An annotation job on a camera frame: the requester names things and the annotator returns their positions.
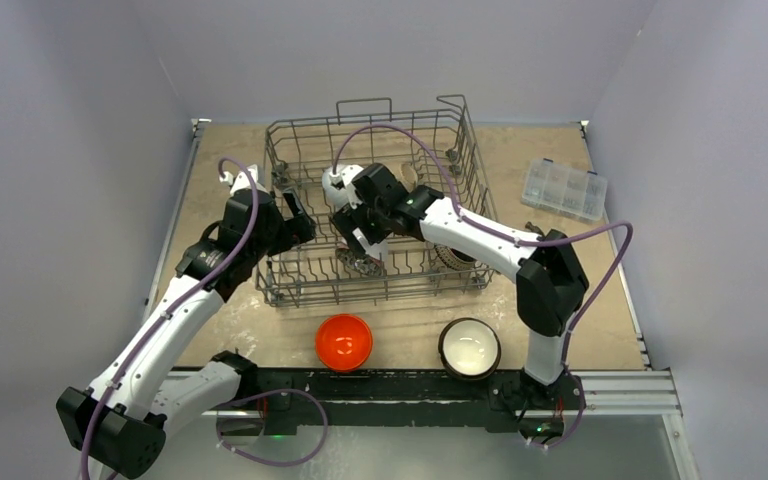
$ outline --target transparent box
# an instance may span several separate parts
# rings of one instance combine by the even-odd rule
[[[608,179],[596,172],[578,170],[535,158],[525,174],[522,203],[592,223],[605,213]]]

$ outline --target white wall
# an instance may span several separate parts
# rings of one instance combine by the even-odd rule
[[[768,0],[660,0],[589,139],[703,478],[768,478]]]
[[[0,0],[0,478],[71,477],[54,410],[136,330],[189,125],[127,0]]]
[[[478,121],[590,118],[655,0],[135,0],[191,116],[321,116],[346,98]]]

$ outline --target wire basket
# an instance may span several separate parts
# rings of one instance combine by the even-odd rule
[[[375,273],[352,268],[341,255],[342,237],[329,220],[322,174],[349,133],[370,123],[392,123],[422,139],[449,169],[461,203],[479,215],[496,219],[496,210],[475,130],[463,95],[437,97],[438,108],[394,112],[390,98],[337,102],[330,117],[279,120],[266,130],[264,171],[269,172],[275,201],[285,215],[290,208],[281,192],[296,190],[307,213],[316,222],[316,238],[261,262],[255,286],[266,303],[275,307],[340,304],[361,300],[389,300],[438,295],[443,291],[480,290],[493,271],[470,262],[458,252],[407,237],[388,238],[389,252]],[[382,112],[380,105],[386,103]],[[379,106],[377,113],[347,113],[348,109]],[[357,135],[340,158],[341,164],[366,166],[383,163],[391,170],[409,165],[417,184],[448,195],[448,186],[433,160],[407,136],[372,129]]]

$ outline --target table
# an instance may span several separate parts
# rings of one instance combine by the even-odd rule
[[[218,183],[216,162],[231,156],[244,163],[263,159],[265,125],[206,127],[196,152],[174,233],[160,277],[156,301],[174,275],[184,249],[202,230],[222,217],[227,188]],[[593,226],[520,203],[523,176],[533,158],[551,158],[579,169],[591,169],[590,158],[577,125],[556,127],[482,126],[476,129],[498,220],[522,229],[526,221],[567,235]],[[598,283],[614,250],[607,235],[575,245],[591,286]],[[239,349],[255,363],[269,367],[319,367],[313,347],[320,323],[336,313],[363,318],[372,329],[375,346],[369,368],[442,368],[437,339],[451,320],[470,316],[484,320],[499,335],[499,368],[521,368],[526,357],[528,330],[516,314],[515,289],[501,275],[475,293],[414,298],[398,302],[348,303],[302,308],[272,308],[253,282],[241,285],[228,304],[211,318],[181,355],[178,366],[201,366],[222,350]],[[641,370],[643,360],[627,295],[618,275],[576,329],[569,353],[572,369]]]

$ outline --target orange bowl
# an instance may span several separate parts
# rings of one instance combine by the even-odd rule
[[[316,355],[339,373],[357,369],[372,352],[372,332],[359,317],[341,313],[322,322],[316,332]]]

